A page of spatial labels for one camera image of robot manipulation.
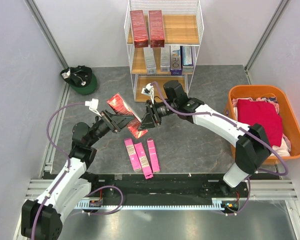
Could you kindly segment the silver red box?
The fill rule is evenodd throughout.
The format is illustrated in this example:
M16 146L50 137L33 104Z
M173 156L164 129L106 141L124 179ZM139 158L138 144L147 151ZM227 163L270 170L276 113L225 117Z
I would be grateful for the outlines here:
M141 138L148 132L147 130L139 130L141 119L119 93L116 93L106 102L116 114L133 116L133 120L126 127L136 139Z
M150 47L163 48L165 46L165 30L163 14L161 10L149 10L149 34L150 34Z

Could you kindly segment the purple RiO toothpaste box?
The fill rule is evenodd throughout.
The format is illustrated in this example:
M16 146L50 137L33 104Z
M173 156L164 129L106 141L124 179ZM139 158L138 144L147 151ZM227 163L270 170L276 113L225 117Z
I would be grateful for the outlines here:
M179 45L170 46L170 73L172 76L182 75L182 50Z

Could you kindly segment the silver Protefix toothpaste box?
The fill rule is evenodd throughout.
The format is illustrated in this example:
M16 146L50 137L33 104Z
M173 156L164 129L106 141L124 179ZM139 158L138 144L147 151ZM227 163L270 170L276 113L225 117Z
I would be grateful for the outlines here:
M150 47L144 47L143 54L147 74L155 75L157 73L157 66L153 49Z

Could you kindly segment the slim silver toothpaste box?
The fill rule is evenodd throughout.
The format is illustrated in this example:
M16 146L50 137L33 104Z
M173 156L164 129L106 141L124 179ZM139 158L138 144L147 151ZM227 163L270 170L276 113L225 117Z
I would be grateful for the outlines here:
M166 45L160 50L160 70L164 73L170 72L170 46Z

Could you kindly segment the silver red box front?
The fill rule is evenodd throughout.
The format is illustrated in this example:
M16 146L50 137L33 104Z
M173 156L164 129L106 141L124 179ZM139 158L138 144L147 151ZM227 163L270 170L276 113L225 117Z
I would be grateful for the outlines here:
M150 47L163 48L165 46L165 30L163 14L161 10L149 10L149 34L150 34Z

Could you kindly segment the dark red toothpaste box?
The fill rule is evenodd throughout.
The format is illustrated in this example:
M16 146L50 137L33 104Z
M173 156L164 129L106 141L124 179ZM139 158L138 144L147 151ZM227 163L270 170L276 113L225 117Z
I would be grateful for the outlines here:
M143 11L131 10L130 19L134 47L147 48L149 46L149 36Z

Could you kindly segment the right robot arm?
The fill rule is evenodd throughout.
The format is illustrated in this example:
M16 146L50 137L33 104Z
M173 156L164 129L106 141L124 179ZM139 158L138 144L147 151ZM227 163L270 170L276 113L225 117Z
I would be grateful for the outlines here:
M149 99L138 129L155 128L162 123L163 117L176 114L179 118L204 127L227 140L235 147L235 160L224 174L219 191L225 197L232 196L239 183L253 175L273 153L265 129L257 123L250 126L233 120L213 110L203 101L188 97L177 80L166 82L163 89L164 91L158 91L161 102L156 102L155 90L159 90L158 83L154 81L142 88L141 93Z

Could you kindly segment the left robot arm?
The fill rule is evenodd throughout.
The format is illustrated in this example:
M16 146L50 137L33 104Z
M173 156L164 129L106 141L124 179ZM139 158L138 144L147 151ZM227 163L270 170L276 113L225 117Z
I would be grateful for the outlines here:
M98 182L83 175L95 159L92 146L109 132L118 133L132 120L133 115L119 115L103 110L92 126L79 122L72 129L71 151L63 170L35 200L26 200L21 209L22 236L31 240L56 240L74 207L100 191Z

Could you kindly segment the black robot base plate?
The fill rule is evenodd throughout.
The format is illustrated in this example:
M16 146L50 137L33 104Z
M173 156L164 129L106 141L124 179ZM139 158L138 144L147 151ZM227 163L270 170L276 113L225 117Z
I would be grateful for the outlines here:
M245 198L249 187L244 181L232 188L222 180L221 173L157 173L146 179L143 174L93 174L85 173L83 178L91 184L92 190L102 186L116 186L125 196L149 194L177 194L208 198Z

